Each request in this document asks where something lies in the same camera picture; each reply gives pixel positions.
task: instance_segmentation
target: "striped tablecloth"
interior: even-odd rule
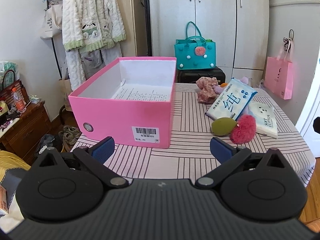
[[[301,181],[307,186],[316,164],[309,147],[295,126],[276,104],[261,89],[253,97],[254,101],[273,106],[278,127],[278,139],[257,134],[244,144],[253,152],[265,153],[270,147],[277,147],[289,161]],[[114,172],[128,179],[196,179],[205,175],[220,163],[210,153],[212,120],[204,113],[210,105],[197,102],[196,84],[176,84],[176,99],[172,127],[171,146],[168,149],[133,147],[116,144],[114,154],[104,164]],[[232,146],[229,137],[221,137]],[[98,141],[82,135],[75,147],[88,147]]]

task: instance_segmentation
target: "teal handbag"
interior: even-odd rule
[[[199,36],[188,37],[188,26],[193,24]],[[186,38],[176,40],[174,50],[177,58],[177,69],[206,69],[216,66],[216,43],[205,40],[198,27],[193,22],[186,26]]]

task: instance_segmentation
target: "ribbed black surface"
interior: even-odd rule
[[[135,179],[110,191],[92,213],[63,224],[24,220],[13,240],[301,240],[314,233],[297,220],[259,224],[226,210],[212,191],[195,189],[187,179]]]

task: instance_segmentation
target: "plastic bottle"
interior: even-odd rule
[[[13,92],[13,100],[16,104],[17,110],[19,113],[24,113],[26,111],[26,106],[23,101],[23,97],[17,92],[17,88],[12,89]]]

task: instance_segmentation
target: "green makeup sponge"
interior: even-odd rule
[[[236,125],[236,120],[233,120],[229,117],[222,117],[213,121],[213,123],[211,124],[211,132],[217,136],[224,136],[228,133],[231,133]]]

